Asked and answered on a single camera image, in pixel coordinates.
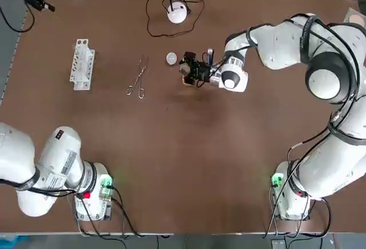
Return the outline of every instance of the white round object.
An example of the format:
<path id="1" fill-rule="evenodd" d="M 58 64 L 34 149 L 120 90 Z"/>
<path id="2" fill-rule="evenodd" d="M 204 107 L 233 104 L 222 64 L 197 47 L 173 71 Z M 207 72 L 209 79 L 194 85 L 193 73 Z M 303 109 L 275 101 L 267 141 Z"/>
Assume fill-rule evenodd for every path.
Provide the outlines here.
<path id="1" fill-rule="evenodd" d="M 226 88 L 228 89 L 234 89 L 235 87 L 235 82 L 230 80 L 230 79 L 226 79 L 225 82 L 224 82 L 224 85 Z"/>
<path id="2" fill-rule="evenodd" d="M 321 99 L 332 99 L 340 90 L 338 77 L 330 70 L 317 70 L 309 78 L 311 92 Z"/>
<path id="3" fill-rule="evenodd" d="M 175 53 L 168 53 L 166 61 L 170 66 L 173 66 L 177 62 L 177 55 Z"/>
<path id="4" fill-rule="evenodd" d="M 182 2 L 173 2 L 168 7 L 168 18 L 174 24 L 182 23 L 187 18 L 187 8 Z"/>

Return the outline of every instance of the brown table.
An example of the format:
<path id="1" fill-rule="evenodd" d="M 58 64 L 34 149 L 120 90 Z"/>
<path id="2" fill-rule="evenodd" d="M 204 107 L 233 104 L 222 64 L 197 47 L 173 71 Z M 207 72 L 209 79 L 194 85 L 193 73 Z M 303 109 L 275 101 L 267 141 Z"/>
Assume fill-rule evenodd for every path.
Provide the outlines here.
<path id="1" fill-rule="evenodd" d="M 83 159 L 107 166 L 116 178 L 135 228 L 154 233 L 264 232 L 269 222 L 269 178 L 290 146 L 326 124 L 330 105 L 307 91 L 305 66 L 278 72 L 262 66 L 255 50 L 246 57 L 249 85 L 231 93 L 209 85 L 184 86 L 168 52 L 207 47 L 222 55 L 229 34 L 264 22 L 280 23 L 299 12 L 324 22 L 342 22 L 352 0 L 204 0 L 193 32 L 152 38 L 146 32 L 146 0 L 48 0 L 56 12 L 36 14 L 34 29 L 21 36 L 0 119 L 28 133 L 38 157 L 60 125 L 82 139 Z M 184 25 L 168 23 L 161 0 L 151 0 L 153 33 L 191 27 L 201 4 L 191 5 Z M 96 49 L 91 90 L 75 92 L 69 82 L 73 45 L 88 38 Z M 149 56 L 145 98 L 127 96 L 140 56 Z M 299 157 L 307 148 L 295 151 Z M 331 231 L 366 232 L 365 180 L 330 196 Z M 40 218 L 18 208 L 15 190 L 0 187 L 0 232 L 75 232 L 65 199 Z M 322 231 L 321 203 L 303 231 Z M 281 230 L 295 230 L 282 224 Z M 100 231 L 121 231 L 120 211 Z"/>

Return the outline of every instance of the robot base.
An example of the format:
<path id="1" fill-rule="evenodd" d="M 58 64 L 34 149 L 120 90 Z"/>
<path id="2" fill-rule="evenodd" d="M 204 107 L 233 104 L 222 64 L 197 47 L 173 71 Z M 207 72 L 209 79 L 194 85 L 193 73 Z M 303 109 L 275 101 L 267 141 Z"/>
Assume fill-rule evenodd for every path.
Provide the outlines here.
<path id="1" fill-rule="evenodd" d="M 96 184 L 90 193 L 90 197 L 85 197 L 83 202 L 92 220 L 109 220 L 112 212 L 112 203 L 111 201 L 106 201 L 100 198 L 100 192 L 102 188 L 101 176 L 108 175 L 108 172 L 107 169 L 100 163 L 94 163 L 94 166 L 97 171 Z M 82 204 L 81 199 L 75 197 L 77 218 L 79 220 L 89 221 L 84 204 Z"/>
<path id="2" fill-rule="evenodd" d="M 307 220 L 308 211 L 310 207 L 310 199 L 301 197 L 295 194 L 291 187 L 286 183 L 285 188 L 280 194 L 284 183 L 287 180 L 287 168 L 288 162 L 284 161 L 276 169 L 276 173 L 272 176 L 272 206 L 275 206 L 276 200 L 279 197 L 279 202 L 274 213 L 276 220 Z M 274 187 L 274 179 L 279 178 L 276 182 L 277 186 Z"/>

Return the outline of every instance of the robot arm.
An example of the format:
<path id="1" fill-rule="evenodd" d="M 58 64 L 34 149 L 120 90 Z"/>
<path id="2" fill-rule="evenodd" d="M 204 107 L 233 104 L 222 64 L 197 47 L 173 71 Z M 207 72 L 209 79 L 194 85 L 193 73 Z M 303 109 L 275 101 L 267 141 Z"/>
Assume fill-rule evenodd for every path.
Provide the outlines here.
<path id="1" fill-rule="evenodd" d="M 200 67 L 187 71 L 186 65 L 192 68 L 192 62 L 187 63 L 186 59 L 181 66 L 183 75 L 189 72 L 193 80 L 243 92 L 248 83 L 248 74 L 244 71 L 245 55 L 249 48 L 257 48 L 264 66 L 273 70 L 300 62 L 307 64 L 305 84 L 308 90 L 319 99 L 342 104 L 328 124 L 330 134 L 303 162 L 297 166 L 298 161 L 292 164 L 286 161 L 277 167 L 275 176 L 281 176 L 282 183 L 290 183 L 274 188 L 275 199 L 284 192 L 278 207 L 281 218 L 286 220 L 304 217 L 309 210 L 309 197 L 319 199 L 331 195 L 366 172 L 366 97 L 363 97 L 366 94 L 366 69 L 363 67 L 366 32 L 363 27 L 351 23 L 333 25 L 329 31 L 315 19 L 299 14 L 278 26 L 260 25 L 230 35 L 225 43 L 223 63 L 211 67 L 203 63 L 210 67 L 208 74 L 197 75 Z M 296 173 L 287 180 L 295 166 Z"/>
<path id="2" fill-rule="evenodd" d="M 0 184 L 9 184 L 17 189 L 19 207 L 28 216 L 46 214 L 57 199 L 47 195 L 47 192 L 59 195 L 59 192 L 52 191 L 67 188 L 84 198 L 93 220 L 102 219 L 110 200 L 101 192 L 102 182 L 108 173 L 100 163 L 82 161 L 80 147 L 81 141 L 76 131 L 59 127 L 49 137 L 34 165 L 31 138 L 0 123 Z M 79 218 L 89 220 L 80 199 L 76 198 L 75 204 Z"/>

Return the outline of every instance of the metal tweezers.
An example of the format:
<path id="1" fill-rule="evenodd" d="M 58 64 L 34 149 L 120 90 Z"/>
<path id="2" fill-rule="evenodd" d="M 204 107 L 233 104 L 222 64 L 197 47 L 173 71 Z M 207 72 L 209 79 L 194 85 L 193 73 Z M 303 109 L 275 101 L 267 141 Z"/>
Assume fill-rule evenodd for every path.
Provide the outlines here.
<path id="1" fill-rule="evenodd" d="M 148 62 L 149 62 L 149 58 L 144 59 L 144 56 L 141 57 L 140 62 L 138 63 L 138 68 L 140 73 L 138 74 L 135 83 L 133 85 L 129 85 L 126 94 L 129 96 L 132 94 L 134 88 L 137 85 L 137 82 L 139 82 L 139 90 L 138 90 L 138 97 L 140 99 L 143 99 L 143 97 L 145 96 L 145 90 L 141 88 L 141 79 L 142 79 L 142 74 L 144 73 L 144 71 L 146 70 L 146 68 L 148 67 Z"/>

